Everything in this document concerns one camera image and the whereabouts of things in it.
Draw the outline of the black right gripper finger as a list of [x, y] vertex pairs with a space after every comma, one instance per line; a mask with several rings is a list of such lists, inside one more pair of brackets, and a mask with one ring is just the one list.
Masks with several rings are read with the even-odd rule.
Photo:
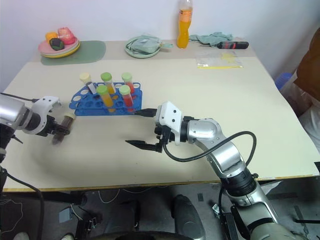
[[162, 152], [162, 145], [160, 143], [149, 144], [142, 140], [125, 140], [125, 142], [141, 150], [153, 151], [157, 153]]
[[157, 109], [156, 108], [144, 108], [135, 111], [133, 114], [136, 116], [142, 116], [147, 118], [153, 118], [156, 116]]

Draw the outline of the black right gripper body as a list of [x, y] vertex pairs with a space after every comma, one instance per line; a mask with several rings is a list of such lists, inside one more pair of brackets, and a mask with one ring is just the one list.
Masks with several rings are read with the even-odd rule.
[[175, 135], [168, 126], [156, 125], [154, 133], [159, 140], [159, 142], [155, 144], [155, 151], [157, 153], [161, 153], [164, 146], [169, 142], [175, 141]]

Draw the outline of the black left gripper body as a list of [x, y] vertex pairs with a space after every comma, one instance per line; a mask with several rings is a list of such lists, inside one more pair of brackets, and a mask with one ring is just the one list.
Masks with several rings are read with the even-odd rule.
[[55, 135], [57, 132], [57, 129], [59, 128], [59, 124], [56, 122], [55, 118], [47, 115], [46, 116], [46, 125], [42, 129], [42, 131], [39, 132], [39, 135], [42, 137], [47, 137], [48, 135]]

